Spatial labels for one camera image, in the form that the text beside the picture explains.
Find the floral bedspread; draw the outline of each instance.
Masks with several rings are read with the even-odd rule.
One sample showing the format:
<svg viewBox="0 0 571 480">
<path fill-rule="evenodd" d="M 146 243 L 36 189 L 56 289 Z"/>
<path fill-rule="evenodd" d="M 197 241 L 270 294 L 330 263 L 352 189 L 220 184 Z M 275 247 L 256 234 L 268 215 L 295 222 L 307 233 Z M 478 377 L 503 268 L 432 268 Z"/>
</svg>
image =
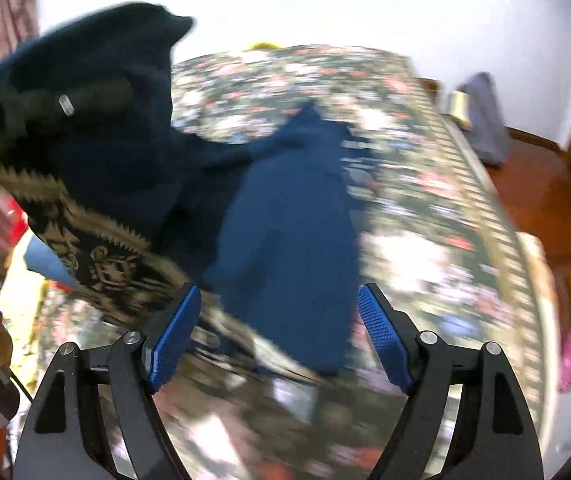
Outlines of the floral bedspread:
<svg viewBox="0 0 571 480">
<path fill-rule="evenodd" d="M 172 99 L 176 127 L 219 142 L 268 136 L 309 99 L 366 137 L 376 160 L 357 161 L 363 184 L 349 189 L 367 203 L 363 283 L 376 282 L 420 330 L 472 348 L 498 342 L 539 428 L 545 385 L 554 378 L 545 373 L 539 307 L 517 236 L 406 58 L 323 45 L 214 54 L 174 67 Z M 118 336 L 98 311 L 54 293 L 38 323 L 41 370 L 64 341 L 88 348 Z M 186 356 L 155 401 L 192 477 L 366 478 L 406 397 L 388 382 L 356 315 L 352 344 L 349 364 L 323 384 L 256 377 Z M 459 396 L 453 386 L 428 474 L 443 464 Z M 132 473 L 106 406 L 120 468 Z"/>
</svg>

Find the pink object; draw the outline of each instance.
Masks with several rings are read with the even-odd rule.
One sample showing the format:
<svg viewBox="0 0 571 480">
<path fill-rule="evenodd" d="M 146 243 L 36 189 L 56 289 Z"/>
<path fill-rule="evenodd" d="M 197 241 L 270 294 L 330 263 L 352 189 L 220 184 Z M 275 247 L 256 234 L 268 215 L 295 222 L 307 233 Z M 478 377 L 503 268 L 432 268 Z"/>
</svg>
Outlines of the pink object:
<svg viewBox="0 0 571 480">
<path fill-rule="evenodd" d="M 559 367 L 559 390 L 567 392 L 571 387 L 571 330 L 561 345 L 561 366 Z"/>
</svg>

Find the black cable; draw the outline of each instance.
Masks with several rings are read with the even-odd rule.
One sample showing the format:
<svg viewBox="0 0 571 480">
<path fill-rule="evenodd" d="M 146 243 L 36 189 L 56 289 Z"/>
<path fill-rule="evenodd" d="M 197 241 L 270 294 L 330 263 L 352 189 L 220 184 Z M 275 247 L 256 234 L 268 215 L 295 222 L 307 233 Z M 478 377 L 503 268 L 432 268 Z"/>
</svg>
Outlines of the black cable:
<svg viewBox="0 0 571 480">
<path fill-rule="evenodd" d="M 16 383 L 16 386 L 21 388 L 21 391 L 23 392 L 24 396 L 27 397 L 27 399 L 30 401 L 30 403 L 34 402 L 34 399 L 30 395 L 30 392 L 27 391 L 27 388 L 25 386 L 23 386 L 23 383 L 18 380 L 18 377 L 16 375 L 14 375 L 14 372 L 12 370 L 9 371 L 9 375 L 10 375 L 10 377 L 12 377 L 12 380 Z"/>
</svg>

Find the blue gripper pad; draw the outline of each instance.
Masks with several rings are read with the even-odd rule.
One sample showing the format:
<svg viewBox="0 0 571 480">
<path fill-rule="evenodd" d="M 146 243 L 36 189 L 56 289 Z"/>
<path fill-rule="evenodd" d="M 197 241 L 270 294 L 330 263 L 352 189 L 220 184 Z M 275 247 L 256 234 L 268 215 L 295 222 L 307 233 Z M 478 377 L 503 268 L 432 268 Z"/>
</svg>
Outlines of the blue gripper pad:
<svg viewBox="0 0 571 480">
<path fill-rule="evenodd" d="M 172 378 L 200 314 L 201 290 L 186 283 L 172 304 L 150 320 L 142 360 L 153 393 Z"/>
<path fill-rule="evenodd" d="M 392 325 L 392 307 L 380 294 L 377 300 L 368 285 L 363 285 L 358 294 L 359 314 L 390 383 L 409 395 L 414 381 L 409 373 L 408 350 Z"/>
</svg>

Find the navy blue cloth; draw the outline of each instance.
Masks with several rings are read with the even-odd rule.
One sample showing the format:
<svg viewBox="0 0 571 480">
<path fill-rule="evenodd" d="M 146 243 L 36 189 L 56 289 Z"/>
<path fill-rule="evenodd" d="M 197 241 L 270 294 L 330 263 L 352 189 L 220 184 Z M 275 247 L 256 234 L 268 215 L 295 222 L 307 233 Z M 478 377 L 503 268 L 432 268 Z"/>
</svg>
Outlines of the navy blue cloth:
<svg viewBox="0 0 571 480">
<path fill-rule="evenodd" d="M 220 294 L 227 313 L 293 359 L 332 374 L 349 349 L 357 291 L 350 220 L 357 207 L 340 161 L 349 131 L 324 121 L 313 104 L 272 136 L 243 145 L 172 129 L 169 50 L 191 25 L 162 7 L 128 4 L 67 25 L 0 64 L 0 88 L 63 92 L 125 76 L 136 95 L 117 115 L 21 140 L 3 161 L 62 180 L 65 197 L 50 200 L 24 183 L 9 191 L 83 291 L 116 320 L 144 320 L 166 306 L 172 287 L 113 226 L 71 212 L 68 196 L 145 237 L 153 253 Z"/>
</svg>

